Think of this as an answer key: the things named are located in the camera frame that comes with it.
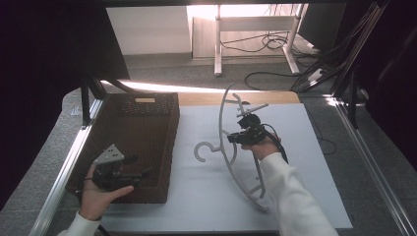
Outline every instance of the gray carpet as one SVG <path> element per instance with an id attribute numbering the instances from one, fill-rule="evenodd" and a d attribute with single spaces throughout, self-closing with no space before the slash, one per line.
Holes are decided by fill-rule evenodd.
<path id="1" fill-rule="evenodd" d="M 229 61 L 224 65 L 222 77 L 213 75 L 210 61 L 188 61 L 185 64 L 177 61 L 171 63 L 175 64 L 174 67 L 170 67 L 169 63 L 152 64 L 149 58 L 147 60 L 145 66 L 141 66 L 141 59 L 127 58 L 126 62 L 133 81 L 214 89 L 224 89 L 230 83 L 236 83 L 238 89 L 248 89 L 243 79 L 249 73 L 257 71 L 289 73 L 285 63 L 275 61 L 259 63 L 259 61 L 254 62 L 254 59 L 247 60 L 244 64 Z M 294 78 L 270 76 L 251 78 L 253 86 L 263 89 L 289 90 L 294 81 Z M 339 234 L 402 235 L 334 106 L 329 105 L 328 99 L 322 96 L 328 93 L 331 83 L 332 81 L 328 81 L 299 95 L 311 115 L 330 172 L 354 226 L 350 230 L 339 230 Z M 106 88 L 112 91 L 118 90 L 110 86 Z M 19 188 L 1 211 L 1 235 L 29 234 L 81 127 L 82 114 L 76 112 L 77 107 L 81 108 L 79 90 L 65 97 L 63 111 L 48 141 Z M 358 106 L 357 117 L 359 129 L 371 151 L 378 158 L 378 164 L 407 209 L 410 218 L 417 222 L 416 171 L 373 122 L 363 106 Z M 77 208 L 75 197 L 66 194 L 47 235 L 56 235 L 57 232 L 67 228 Z"/>

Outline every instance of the aluminum rail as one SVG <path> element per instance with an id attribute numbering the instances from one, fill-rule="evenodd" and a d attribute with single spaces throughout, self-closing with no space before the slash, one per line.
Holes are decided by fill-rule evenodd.
<path id="1" fill-rule="evenodd" d="M 410 218 L 400 202 L 398 196 L 394 190 L 389 185 L 386 177 L 381 171 L 380 166 L 375 161 L 372 153 L 368 149 L 364 139 L 361 136 L 361 133 L 358 129 L 355 129 L 352 124 L 349 122 L 347 117 L 347 109 L 344 103 L 340 98 L 334 98 L 335 107 L 339 116 L 341 117 L 346 130 L 349 133 L 350 138 L 352 139 L 354 145 L 358 149 L 365 166 L 367 167 L 369 173 L 371 174 L 372 179 L 374 180 L 380 194 L 382 195 L 384 201 L 386 202 L 387 208 L 390 211 L 396 225 L 404 236 L 416 236 L 416 230 L 413 224 L 410 221 Z"/>
<path id="2" fill-rule="evenodd" d="M 86 126 L 85 129 L 80 130 L 77 134 L 76 139 L 71 146 L 70 151 L 68 152 L 67 158 L 62 165 L 61 170 L 55 180 L 54 185 L 52 186 L 51 191 L 49 192 L 48 197 L 46 198 L 45 203 L 43 204 L 42 209 L 40 210 L 39 215 L 33 225 L 33 228 L 30 231 L 30 236 L 42 236 L 45 235 L 50 223 L 52 222 L 53 216 L 61 202 L 62 196 L 65 192 L 65 185 L 70 178 L 70 174 L 74 169 L 74 166 L 79 157 L 80 151 L 84 146 L 87 137 L 89 136 L 89 131 L 91 130 L 91 125 L 93 120 L 97 115 L 97 112 L 102 105 L 102 100 L 95 100 L 91 106 L 91 124 Z"/>

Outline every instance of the white table surface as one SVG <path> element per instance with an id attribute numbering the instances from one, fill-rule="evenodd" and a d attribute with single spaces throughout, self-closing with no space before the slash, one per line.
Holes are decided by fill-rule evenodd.
<path id="1" fill-rule="evenodd" d="M 239 132 L 235 105 L 226 105 L 223 129 Z M 220 152 L 199 142 L 219 146 L 219 106 L 181 106 L 173 150 L 168 201 L 164 205 L 112 205 L 102 218 L 109 231 L 146 233 L 265 232 L 276 231 L 273 210 L 257 209 L 238 189 Z M 340 195 L 328 170 L 303 104 L 270 105 L 256 111 L 282 138 L 290 165 L 299 169 L 306 188 L 317 199 L 335 228 L 351 228 Z M 252 154 L 238 148 L 237 172 L 245 183 L 256 182 Z"/>

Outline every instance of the gray plastic part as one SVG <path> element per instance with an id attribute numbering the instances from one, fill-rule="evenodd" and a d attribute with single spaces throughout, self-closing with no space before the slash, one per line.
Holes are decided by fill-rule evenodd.
<path id="1" fill-rule="evenodd" d="M 226 162 L 227 165 L 227 169 L 229 170 L 234 182 L 237 184 L 237 186 L 239 187 L 239 189 L 244 193 L 244 195 L 251 201 L 251 203 L 253 203 L 257 208 L 263 210 L 263 211 L 268 211 L 268 206 L 265 206 L 264 204 L 260 203 L 260 199 L 263 199 L 265 196 L 265 184 L 264 184 L 264 179 L 262 176 L 262 172 L 259 166 L 258 161 L 254 158 L 255 160 L 255 166 L 257 168 L 258 171 L 258 178 L 260 180 L 260 184 L 258 186 L 256 186 L 255 188 L 248 190 L 245 185 L 240 181 L 240 179 L 237 177 L 236 173 L 233 170 L 233 163 L 236 160 L 237 157 L 237 146 L 235 143 L 233 143 L 233 156 L 231 159 L 227 158 L 227 154 L 224 148 L 224 143 L 223 143 L 223 135 L 229 135 L 228 132 L 223 130 L 223 125 L 222 125 L 222 117 L 223 117 L 223 107 L 225 103 L 232 103 L 232 104 L 238 104 L 239 108 L 238 110 L 240 110 L 241 115 L 246 115 L 249 114 L 252 111 L 255 110 L 259 110 L 263 107 L 268 106 L 267 104 L 262 105 L 260 107 L 256 107 L 251 109 L 249 112 L 244 110 L 242 101 L 239 97 L 239 95 L 237 95 L 236 93 L 233 93 L 233 96 L 236 98 L 236 100 L 229 100 L 226 99 L 227 94 L 230 90 L 230 88 L 233 86 L 233 84 L 231 84 L 227 90 L 224 93 L 223 96 L 223 100 L 221 101 L 221 105 L 220 105 L 220 112 L 219 112 L 219 116 L 218 116 L 218 135 L 219 135 L 219 139 L 220 139 L 220 145 L 219 147 L 215 147 L 213 144 L 209 143 L 209 142 L 200 142 L 198 143 L 195 148 L 194 148 L 194 156 L 196 157 L 197 160 L 199 160 L 200 162 L 205 162 L 206 160 L 202 157 L 200 157 L 199 155 L 199 149 L 202 146 L 206 146 L 209 147 L 211 152 L 217 152 L 217 151 L 221 151 L 221 153 L 223 154 L 224 157 L 224 161 Z"/>
<path id="2" fill-rule="evenodd" d="M 115 145 L 111 145 L 94 161 L 94 164 L 99 165 L 124 159 L 125 156 L 122 152 Z"/>

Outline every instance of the metal frame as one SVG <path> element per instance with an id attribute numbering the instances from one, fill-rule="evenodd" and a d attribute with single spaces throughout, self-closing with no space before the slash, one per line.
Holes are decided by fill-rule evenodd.
<path id="1" fill-rule="evenodd" d="M 374 156 L 369 151 L 365 141 L 363 140 L 361 133 L 358 129 L 355 129 L 349 118 L 347 117 L 347 109 L 340 98 L 334 98 L 337 112 L 342 119 L 346 130 L 352 139 L 354 145 L 358 149 L 365 166 L 367 167 L 372 179 L 375 182 L 381 196 L 383 197 L 386 205 L 396 223 L 402 235 L 404 236 L 416 236 L 416 230 L 413 226 L 404 206 L 399 201 L 398 196 L 395 194 L 387 179 L 385 178 L 380 166 L 375 161 Z"/>
<path id="2" fill-rule="evenodd" d="M 45 235 L 52 218 L 55 215 L 56 209 L 61 202 L 61 199 L 65 192 L 65 186 L 70 178 L 71 172 L 74 169 L 74 166 L 77 162 L 77 159 L 80 155 L 80 151 L 83 149 L 83 146 L 86 142 L 87 137 L 89 136 L 89 131 L 91 130 L 91 124 L 97 116 L 97 112 L 102 105 L 102 100 L 95 100 L 90 109 L 91 122 L 88 126 L 82 128 L 77 134 L 77 137 L 71 146 L 71 149 L 65 159 L 64 164 L 62 165 L 61 170 L 59 171 L 58 177 L 55 180 L 55 183 L 52 186 L 51 191 L 43 205 L 40 213 L 33 225 L 33 228 L 30 231 L 30 236 L 40 236 Z"/>
<path id="3" fill-rule="evenodd" d="M 225 103 L 232 103 L 232 104 L 238 104 L 239 105 L 239 110 L 241 112 L 240 115 L 237 115 L 237 117 L 245 115 L 247 113 L 250 113 L 252 111 L 261 109 L 265 106 L 267 106 L 267 104 L 250 109 L 248 111 L 244 110 L 244 107 L 242 105 L 242 101 L 239 97 L 239 95 L 237 95 L 236 93 L 233 93 L 233 96 L 236 98 L 236 100 L 229 100 L 226 99 L 227 94 L 230 90 L 230 88 L 233 86 L 230 85 L 227 90 L 224 93 L 223 96 L 223 100 L 221 100 L 221 105 L 220 105 L 220 112 L 218 115 L 218 135 L 219 135 L 219 139 L 220 139 L 220 145 L 219 147 L 214 147 L 214 145 L 212 145 L 209 142 L 200 142 L 196 145 L 196 147 L 194 148 L 194 156 L 196 157 L 197 160 L 199 160 L 200 162 L 205 162 L 206 160 L 202 157 L 200 157 L 199 155 L 199 149 L 202 146 L 206 146 L 208 147 L 211 152 L 217 152 L 217 151 L 221 151 L 221 153 L 223 154 L 224 157 L 224 161 L 226 162 L 227 165 L 227 169 L 229 170 L 234 182 L 236 183 L 236 185 L 239 187 L 239 189 L 244 193 L 244 195 L 260 210 L 263 211 L 268 211 L 268 206 L 264 205 L 263 203 L 260 203 L 260 200 L 264 198 L 265 193 L 266 193 L 266 188 L 265 188 L 265 183 L 264 183 L 264 179 L 262 176 L 262 172 L 261 172 L 261 168 L 260 165 L 258 163 L 258 160 L 254 157 L 254 161 L 255 161 L 255 166 L 257 168 L 257 172 L 258 172 L 258 178 L 260 181 L 260 184 L 258 186 L 256 186 L 255 188 L 248 190 L 245 185 L 240 181 L 240 179 L 237 177 L 237 175 L 235 174 L 234 170 L 233 170 L 233 163 L 236 160 L 237 157 L 237 146 L 235 143 L 233 143 L 233 156 L 231 157 L 231 159 L 228 158 L 227 154 L 226 154 L 226 150 L 224 148 L 224 142 L 223 142 L 223 135 L 229 135 L 229 133 L 225 130 L 223 130 L 223 107 Z M 259 190 L 261 190 L 261 193 L 259 195 L 259 197 L 255 197 L 254 194 L 257 193 Z"/>
<path id="4" fill-rule="evenodd" d="M 387 8 L 388 3 L 389 0 L 385 1 L 383 6 L 377 6 L 375 10 L 371 13 L 372 16 L 370 20 L 364 25 L 364 28 L 362 29 L 362 32 L 360 33 L 358 40 L 356 41 L 355 45 L 353 46 L 352 50 L 350 51 L 349 55 L 344 61 L 345 65 L 340 75 L 337 76 L 336 81 L 330 88 L 330 94 L 332 96 L 343 96 L 343 93 L 346 91 L 349 85 L 349 75 L 352 73 L 352 70 L 354 69 L 356 59 L 359 56 L 363 46 L 367 42 L 368 37 L 371 35 L 372 31 L 377 25 L 378 20 L 382 16 L 384 10 Z"/>

